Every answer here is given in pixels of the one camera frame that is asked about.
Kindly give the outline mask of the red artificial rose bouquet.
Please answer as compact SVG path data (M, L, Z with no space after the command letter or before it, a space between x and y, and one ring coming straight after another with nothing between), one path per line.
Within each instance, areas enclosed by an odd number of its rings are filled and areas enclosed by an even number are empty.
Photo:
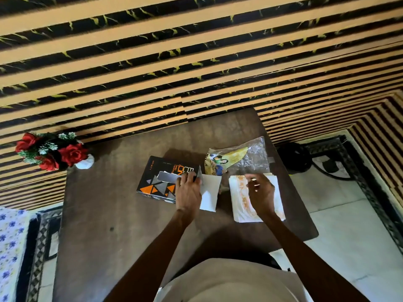
M15 152L25 163L48 172L65 171L90 157L88 148L74 132L26 132Z

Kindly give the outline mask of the small white vase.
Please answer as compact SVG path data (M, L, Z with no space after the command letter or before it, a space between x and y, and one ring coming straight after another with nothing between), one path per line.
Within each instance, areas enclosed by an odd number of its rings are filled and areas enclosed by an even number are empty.
M75 163L75 167L77 167L78 169L89 169L93 166L94 162L95 162L94 156L92 154L88 154L87 159Z

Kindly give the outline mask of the brown wooden table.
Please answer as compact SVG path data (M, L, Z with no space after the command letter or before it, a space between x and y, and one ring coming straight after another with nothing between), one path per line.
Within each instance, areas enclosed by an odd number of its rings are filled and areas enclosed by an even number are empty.
M265 166L239 171L241 197L263 196L269 221L238 223L221 176L197 176L210 148L264 137ZM287 227L318 236L310 214L253 108L94 147L98 160L67 176L53 302L153 301L154 292L209 258L280 249Z

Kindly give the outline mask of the black box with orange triangles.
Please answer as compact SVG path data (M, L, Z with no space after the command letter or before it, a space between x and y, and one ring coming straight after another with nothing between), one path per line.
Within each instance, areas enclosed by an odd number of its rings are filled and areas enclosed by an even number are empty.
M201 177L200 164L150 156L138 184L137 193L175 203L177 178L189 172L195 172L196 177Z

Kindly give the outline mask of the person's right forearm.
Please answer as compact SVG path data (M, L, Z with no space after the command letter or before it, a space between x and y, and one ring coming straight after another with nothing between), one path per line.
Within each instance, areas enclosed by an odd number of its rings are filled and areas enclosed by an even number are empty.
M314 302L370 302L269 211L260 218L273 233Z

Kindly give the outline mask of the blue floral white cloth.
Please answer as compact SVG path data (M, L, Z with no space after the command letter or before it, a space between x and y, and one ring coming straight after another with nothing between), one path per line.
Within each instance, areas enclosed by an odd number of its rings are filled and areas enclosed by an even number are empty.
M15 302L31 214L0 207L0 302Z

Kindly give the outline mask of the person's cream clothing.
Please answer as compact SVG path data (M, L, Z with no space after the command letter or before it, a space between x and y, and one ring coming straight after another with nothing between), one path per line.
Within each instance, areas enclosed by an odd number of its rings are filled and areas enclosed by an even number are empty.
M159 289L154 302L313 302L294 272L207 259Z

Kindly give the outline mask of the clear plastic printed packet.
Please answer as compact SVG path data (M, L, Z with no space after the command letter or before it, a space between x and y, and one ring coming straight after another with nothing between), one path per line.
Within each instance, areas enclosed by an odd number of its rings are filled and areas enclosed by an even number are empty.
M269 173L273 157L266 152L264 137L258 137L235 147L210 148L204 169L208 175L235 176L245 173Z

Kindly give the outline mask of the person's left forearm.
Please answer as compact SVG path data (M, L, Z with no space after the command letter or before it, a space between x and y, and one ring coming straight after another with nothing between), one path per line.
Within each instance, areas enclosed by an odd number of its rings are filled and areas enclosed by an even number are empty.
M167 226L117 282L103 302L153 302L174 252L194 217L194 210L177 209Z

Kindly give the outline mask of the black helmet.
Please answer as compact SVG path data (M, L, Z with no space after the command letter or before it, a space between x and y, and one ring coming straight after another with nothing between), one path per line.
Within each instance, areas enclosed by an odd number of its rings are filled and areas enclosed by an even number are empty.
M276 150L289 175L304 173L313 165L311 154L303 145L289 142Z

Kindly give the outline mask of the person's left hand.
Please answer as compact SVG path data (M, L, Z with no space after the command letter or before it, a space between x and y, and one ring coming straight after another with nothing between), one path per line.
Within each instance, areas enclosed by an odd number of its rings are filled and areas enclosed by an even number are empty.
M175 184L176 209L184 217L192 221L199 211L202 201L202 195L201 193L177 193L176 184Z

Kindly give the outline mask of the white paper envelope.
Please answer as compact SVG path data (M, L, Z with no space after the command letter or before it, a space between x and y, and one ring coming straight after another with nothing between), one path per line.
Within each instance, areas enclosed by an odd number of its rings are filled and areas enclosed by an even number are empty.
M202 195L202 201L200 205L201 210L216 212L218 193L221 183L221 176L207 175L199 171L196 175L201 178L200 192ZM176 184L178 174L159 172L157 179L161 182L168 184Z

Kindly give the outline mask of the stack of white orange-printed envelopes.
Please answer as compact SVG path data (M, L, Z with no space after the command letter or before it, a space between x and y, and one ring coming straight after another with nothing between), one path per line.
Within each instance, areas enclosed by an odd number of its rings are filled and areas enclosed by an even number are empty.
M280 196L278 178L272 173L264 173L264 175L275 187L275 193L274 193L275 213L282 221L284 221L286 219L286 216L284 213L283 203ZM229 187L230 187L234 220L238 223L263 222L251 205L247 184L248 181L244 175L229 177Z

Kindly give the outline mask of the person's right hand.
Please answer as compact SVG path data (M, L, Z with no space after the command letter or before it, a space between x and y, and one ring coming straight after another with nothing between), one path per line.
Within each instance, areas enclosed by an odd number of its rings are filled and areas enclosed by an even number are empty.
M259 192L249 190L249 199L257 215L264 223L277 218L274 205L275 187L268 179L268 187Z

